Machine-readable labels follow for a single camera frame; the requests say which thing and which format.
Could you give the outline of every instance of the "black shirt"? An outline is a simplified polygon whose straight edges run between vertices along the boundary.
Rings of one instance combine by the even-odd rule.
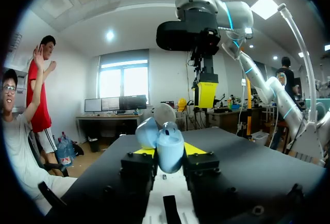
[[[285,91],[290,95],[292,100],[295,102],[294,99],[294,92],[292,88],[294,87],[294,74],[288,68],[280,68],[276,71],[276,77],[279,82],[285,86]]]

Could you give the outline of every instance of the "computer monitor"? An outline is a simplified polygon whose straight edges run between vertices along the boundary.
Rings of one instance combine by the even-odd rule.
[[[96,112],[101,110],[101,99],[85,99],[85,112]]]
[[[120,109],[146,109],[145,95],[120,97]]]
[[[120,110],[119,97],[102,99],[102,111]]]

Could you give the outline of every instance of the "raised hand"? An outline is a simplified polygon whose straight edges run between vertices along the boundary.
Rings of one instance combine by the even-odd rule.
[[[43,47],[40,46],[38,49],[38,46],[36,46],[35,50],[33,51],[33,60],[35,61],[38,69],[43,69]]]

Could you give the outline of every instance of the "man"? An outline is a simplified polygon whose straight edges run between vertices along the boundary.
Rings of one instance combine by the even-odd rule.
[[[298,94],[297,87],[294,85],[294,74],[289,69],[291,66],[291,61],[288,57],[282,58],[282,67],[276,71],[276,77],[279,80],[279,82],[285,87],[285,91],[289,94],[289,96],[292,98],[294,102],[294,95]],[[278,117],[278,120],[284,121],[283,117],[280,115]],[[280,137],[282,136],[284,131],[284,127],[277,127],[276,134],[274,135],[273,142],[270,146],[271,149],[276,150]]]
[[[55,44],[56,41],[52,36],[46,36],[41,40],[40,46],[43,48],[44,60],[49,60]],[[48,114],[44,82],[47,79],[48,75],[55,70],[55,68],[56,62],[52,61],[48,69],[43,72],[40,105],[31,120],[33,132],[37,134],[38,141],[43,149],[43,151],[41,151],[40,153],[41,156],[45,159],[46,162],[53,164],[58,163],[55,157],[55,151],[57,150],[57,148],[53,140],[53,135],[51,131],[52,121]],[[32,60],[28,72],[26,106],[28,106],[32,101],[32,96],[34,94],[36,84],[37,72],[37,65]],[[55,173],[55,175],[61,175],[61,172],[59,170],[53,169],[53,172]]]
[[[17,75],[14,70],[9,69],[3,76],[3,127],[5,146],[12,169],[22,189],[34,200],[39,210],[46,215],[51,205],[43,197],[38,189],[38,184],[44,181],[57,197],[62,197],[71,187],[76,178],[62,178],[49,175],[41,169],[28,144],[28,135],[31,130],[30,121],[36,113],[40,104],[40,93],[43,83],[43,56],[42,46],[34,50],[34,64],[37,67],[34,93],[30,104],[23,114],[14,118],[12,109],[15,103],[15,91],[17,87]]]

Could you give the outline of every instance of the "man in red shirt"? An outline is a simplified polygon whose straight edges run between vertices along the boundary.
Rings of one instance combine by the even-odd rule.
[[[46,36],[41,40],[40,46],[43,47],[44,60],[49,60],[55,44],[56,41],[52,36]],[[48,77],[48,75],[55,70],[55,68],[56,68],[56,62],[52,61],[50,66],[47,68],[47,70],[43,72],[40,105],[31,120],[33,132],[37,134],[40,145],[43,148],[41,155],[44,157],[46,162],[54,163],[54,164],[58,163],[55,157],[55,151],[57,150],[57,148],[53,140],[52,131],[51,131],[52,121],[48,114],[44,82]],[[35,89],[35,84],[36,84],[37,72],[38,72],[38,67],[34,62],[34,60],[32,60],[28,72],[26,106],[29,106],[29,104],[32,101],[33,91]],[[61,175],[59,171],[57,170],[53,170],[53,171],[55,175]]]

